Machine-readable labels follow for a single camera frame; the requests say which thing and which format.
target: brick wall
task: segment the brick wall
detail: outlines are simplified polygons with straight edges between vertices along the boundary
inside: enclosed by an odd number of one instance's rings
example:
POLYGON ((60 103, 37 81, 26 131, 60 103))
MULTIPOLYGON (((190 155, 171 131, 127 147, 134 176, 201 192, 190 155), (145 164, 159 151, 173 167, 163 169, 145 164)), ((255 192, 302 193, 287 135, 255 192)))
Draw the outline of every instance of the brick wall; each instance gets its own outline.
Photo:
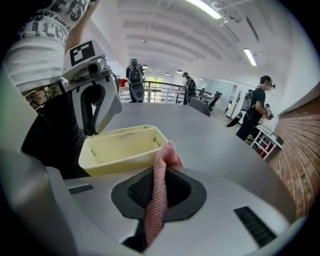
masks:
POLYGON ((283 149, 269 164, 294 198, 300 218, 320 191, 320 97, 280 116, 275 132, 283 149))

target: black vent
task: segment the black vent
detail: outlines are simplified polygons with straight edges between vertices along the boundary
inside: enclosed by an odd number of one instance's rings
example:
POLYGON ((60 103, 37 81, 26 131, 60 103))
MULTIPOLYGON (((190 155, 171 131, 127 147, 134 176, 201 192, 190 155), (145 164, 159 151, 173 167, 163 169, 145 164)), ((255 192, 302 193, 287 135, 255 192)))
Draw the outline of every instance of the black vent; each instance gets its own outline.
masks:
POLYGON ((86 192, 88 190, 92 190, 94 187, 90 184, 80 185, 76 187, 68 188, 71 195, 86 192))
POLYGON ((241 207, 233 211, 260 247, 264 247, 276 238, 276 235, 249 207, 241 207))
MULTIPOLYGON (((191 186, 170 171, 165 172, 166 196, 168 209, 174 207, 188 198, 191 186)), ((131 185, 127 191, 128 196, 142 208, 147 208, 152 200, 154 189, 154 172, 149 172, 137 183, 131 185)))

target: black shirt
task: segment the black shirt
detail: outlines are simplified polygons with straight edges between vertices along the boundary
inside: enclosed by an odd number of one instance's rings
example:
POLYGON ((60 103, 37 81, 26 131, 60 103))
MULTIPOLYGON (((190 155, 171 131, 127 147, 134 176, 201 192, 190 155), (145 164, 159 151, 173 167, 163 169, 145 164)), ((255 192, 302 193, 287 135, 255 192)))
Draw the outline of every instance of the black shirt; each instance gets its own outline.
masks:
MULTIPOLYGON (((138 65, 139 65, 139 70, 140 70, 141 74, 144 75, 144 68, 143 68, 140 64, 133 63, 131 66, 136 67, 136 66, 138 66, 138 65)), ((126 72, 125 72, 125 77, 128 79, 128 81, 129 81, 130 71, 131 71, 131 67, 128 66, 128 67, 126 68, 126 72)))
POLYGON ((261 87, 258 87, 253 91, 251 108, 247 111, 248 117, 250 118, 253 126, 257 126, 260 118, 262 117, 262 114, 260 114, 255 108, 256 104, 257 102, 260 102, 262 104, 262 107, 264 107, 265 100, 266 93, 261 87))

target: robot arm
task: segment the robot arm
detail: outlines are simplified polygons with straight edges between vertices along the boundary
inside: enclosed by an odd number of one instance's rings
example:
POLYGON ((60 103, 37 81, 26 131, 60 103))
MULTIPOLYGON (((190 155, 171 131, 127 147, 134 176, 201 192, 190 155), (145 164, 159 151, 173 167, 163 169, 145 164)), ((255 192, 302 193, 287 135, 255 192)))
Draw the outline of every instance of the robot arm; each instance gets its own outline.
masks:
POLYGON ((105 54, 95 40, 82 43, 67 51, 63 70, 78 126, 88 136, 98 135, 122 111, 105 54))

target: fluorescent light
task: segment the fluorescent light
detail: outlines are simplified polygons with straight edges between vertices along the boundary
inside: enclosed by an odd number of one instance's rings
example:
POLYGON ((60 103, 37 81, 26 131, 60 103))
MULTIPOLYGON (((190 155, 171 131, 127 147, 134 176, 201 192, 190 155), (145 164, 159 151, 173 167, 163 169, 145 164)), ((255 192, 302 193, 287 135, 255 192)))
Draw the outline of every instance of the fluorescent light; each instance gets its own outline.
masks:
POLYGON ((211 6, 207 5, 205 2, 202 2, 201 0, 186 0, 186 1, 200 8, 202 11, 206 12, 216 20, 222 18, 222 16, 219 13, 217 13, 214 9, 212 9, 211 6))
POLYGON ((252 53, 249 49, 243 49, 243 51, 245 52, 246 56, 248 57, 249 61, 251 62, 252 66, 257 66, 257 63, 254 59, 254 57, 252 56, 252 53))

